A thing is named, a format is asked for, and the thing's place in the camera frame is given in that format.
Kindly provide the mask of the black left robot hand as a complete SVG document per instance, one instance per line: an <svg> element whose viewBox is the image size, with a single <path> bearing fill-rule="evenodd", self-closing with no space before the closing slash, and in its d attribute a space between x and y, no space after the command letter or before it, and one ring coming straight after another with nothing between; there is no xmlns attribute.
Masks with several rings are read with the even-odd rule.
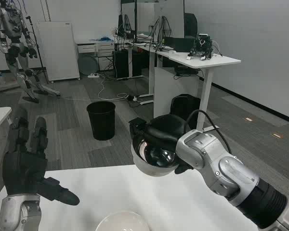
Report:
<svg viewBox="0 0 289 231"><path fill-rule="evenodd" d="M60 181L44 177L48 164L45 154L48 138L43 117L38 117L34 131L30 133L27 119L18 116L10 125L8 142L2 166L8 195L38 194L67 205L80 203L74 193L60 185Z"/></svg>

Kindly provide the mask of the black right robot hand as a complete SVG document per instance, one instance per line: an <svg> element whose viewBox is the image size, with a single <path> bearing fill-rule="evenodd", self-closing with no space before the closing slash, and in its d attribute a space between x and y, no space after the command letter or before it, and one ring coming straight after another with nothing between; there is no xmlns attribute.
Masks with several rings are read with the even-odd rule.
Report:
<svg viewBox="0 0 289 231"><path fill-rule="evenodd" d="M137 168L152 177L171 172L184 173L193 169L175 152L178 140L185 134L185 120L175 115L163 115L149 123L141 118L129 122L131 153Z"/></svg>

